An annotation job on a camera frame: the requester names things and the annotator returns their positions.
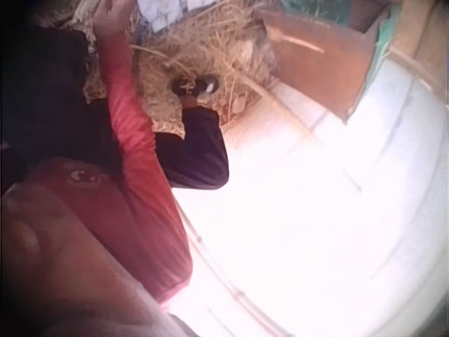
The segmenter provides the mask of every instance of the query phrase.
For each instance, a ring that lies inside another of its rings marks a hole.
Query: hand
[[[135,0],[99,0],[93,14],[93,32],[97,39],[125,32]]]

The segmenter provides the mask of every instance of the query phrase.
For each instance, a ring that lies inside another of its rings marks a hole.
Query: straw pile
[[[82,0],[74,18],[64,27],[91,33],[90,8],[95,0]],[[196,75],[215,74],[220,88],[212,96],[200,97],[202,105],[217,110],[222,125],[236,118],[258,94],[245,84],[239,74],[267,87],[273,58],[263,24],[253,11],[262,3],[256,0],[221,0],[202,11],[185,13],[184,17],[162,33],[144,39],[141,46],[133,45],[133,35],[140,20],[136,11],[131,18],[128,37],[134,53],[139,53],[135,66],[142,90],[146,112],[154,121],[155,131],[183,135],[180,104],[169,90],[171,79],[178,76],[193,79]],[[104,97],[98,59],[94,58],[91,75],[85,87],[88,100]]]

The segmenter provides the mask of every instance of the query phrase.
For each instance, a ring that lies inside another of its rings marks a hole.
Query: red long-sleeve shirt
[[[101,41],[98,50],[123,175],[112,178],[94,165],[54,158],[36,167],[26,181],[56,194],[162,303],[192,273],[187,235],[156,157],[152,121],[135,92],[125,36]]]

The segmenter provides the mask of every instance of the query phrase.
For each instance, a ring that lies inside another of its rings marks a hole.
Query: foot
[[[171,91],[178,97],[192,96],[197,98],[202,93],[213,94],[219,86],[218,78],[213,75],[199,76],[195,79],[194,84],[188,79],[180,77],[172,81]]]

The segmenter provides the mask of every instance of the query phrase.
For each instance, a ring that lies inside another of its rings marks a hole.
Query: dark pants
[[[32,26],[20,36],[2,62],[1,137],[11,146],[2,151],[2,171],[22,172],[14,167],[20,162],[11,158],[33,166],[45,158],[67,157],[120,174],[122,158],[107,102],[88,105],[83,95],[88,75],[83,33]],[[229,167],[217,112],[185,109],[182,121],[185,139],[155,134],[157,157],[168,181],[173,187],[222,187]],[[2,192],[6,180],[20,178],[2,176]]]

